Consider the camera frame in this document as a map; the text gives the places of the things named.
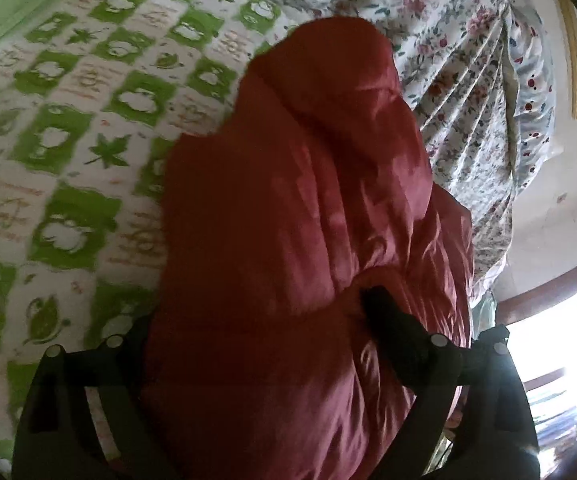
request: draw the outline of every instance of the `floral bedspread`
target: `floral bedspread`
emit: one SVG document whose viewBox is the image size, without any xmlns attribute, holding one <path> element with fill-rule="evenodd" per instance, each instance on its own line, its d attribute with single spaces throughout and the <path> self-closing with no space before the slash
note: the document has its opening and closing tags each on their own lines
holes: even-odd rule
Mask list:
<svg viewBox="0 0 577 480">
<path fill-rule="evenodd" d="M 482 281 L 510 246 L 513 200 L 553 129 L 553 63 L 530 0 L 272 1 L 313 18 L 360 16 L 390 38 L 435 180 L 473 215 Z"/>
<path fill-rule="evenodd" d="M 554 107 L 528 0 L 56 1 L 0 43 L 2 470 L 44 350 L 94 347 L 156 302 L 172 143 L 214 132 L 249 60 L 331 14 L 393 43 L 435 178 L 473 214 L 476 278 L 504 257 Z"/>
</svg>

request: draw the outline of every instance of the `silver screw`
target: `silver screw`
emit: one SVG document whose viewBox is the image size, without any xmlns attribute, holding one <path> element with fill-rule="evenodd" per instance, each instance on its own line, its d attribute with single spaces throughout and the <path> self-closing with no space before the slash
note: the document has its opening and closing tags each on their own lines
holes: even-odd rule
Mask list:
<svg viewBox="0 0 577 480">
<path fill-rule="evenodd" d="M 439 346 L 441 348 L 448 344 L 448 338 L 445 335 L 433 334 L 430 336 L 430 342 L 433 343 L 433 345 Z"/>
<path fill-rule="evenodd" d="M 62 346 L 61 345 L 51 345 L 46 349 L 46 357 L 57 357 L 59 354 L 62 353 Z"/>
<path fill-rule="evenodd" d="M 106 346 L 108 348 L 118 348 L 122 345 L 123 342 L 124 338 L 119 334 L 115 334 L 106 340 Z"/>
<path fill-rule="evenodd" d="M 508 347 L 504 343 L 495 343 L 492 347 L 498 355 L 506 355 L 508 353 Z"/>
</svg>

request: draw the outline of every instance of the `red fabric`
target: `red fabric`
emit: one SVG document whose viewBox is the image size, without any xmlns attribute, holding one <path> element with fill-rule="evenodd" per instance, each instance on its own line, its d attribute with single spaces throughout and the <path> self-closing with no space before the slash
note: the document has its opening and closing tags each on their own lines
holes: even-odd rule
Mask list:
<svg viewBox="0 0 577 480">
<path fill-rule="evenodd" d="M 364 479 L 412 402 L 359 289 L 469 342 L 468 211 L 433 184 L 391 45 L 298 28 L 255 58 L 219 135 L 168 161 L 169 260 L 144 407 L 192 479 Z"/>
</svg>

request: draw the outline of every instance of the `white wall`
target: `white wall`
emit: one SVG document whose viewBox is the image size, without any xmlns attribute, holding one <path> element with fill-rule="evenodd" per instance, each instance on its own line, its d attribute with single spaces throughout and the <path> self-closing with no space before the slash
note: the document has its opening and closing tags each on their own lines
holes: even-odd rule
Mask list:
<svg viewBox="0 0 577 480">
<path fill-rule="evenodd" d="M 547 161 L 514 204 L 508 265 L 495 283 L 505 300 L 577 266 L 577 121 L 571 115 L 570 59 L 556 0 L 533 0 L 549 33 L 556 67 L 555 138 L 561 155 Z"/>
</svg>

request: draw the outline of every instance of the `red garment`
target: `red garment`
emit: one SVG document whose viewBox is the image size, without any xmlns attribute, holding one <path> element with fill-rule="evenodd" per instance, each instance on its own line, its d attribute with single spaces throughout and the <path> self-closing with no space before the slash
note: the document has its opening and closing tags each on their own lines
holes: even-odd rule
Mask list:
<svg viewBox="0 0 577 480">
<path fill-rule="evenodd" d="M 433 184 L 391 45 L 358 18 L 255 58 L 219 135 L 166 171 L 144 407 L 187 478 L 364 479 L 412 394 L 359 304 L 386 286 L 469 343 L 469 212 Z"/>
</svg>

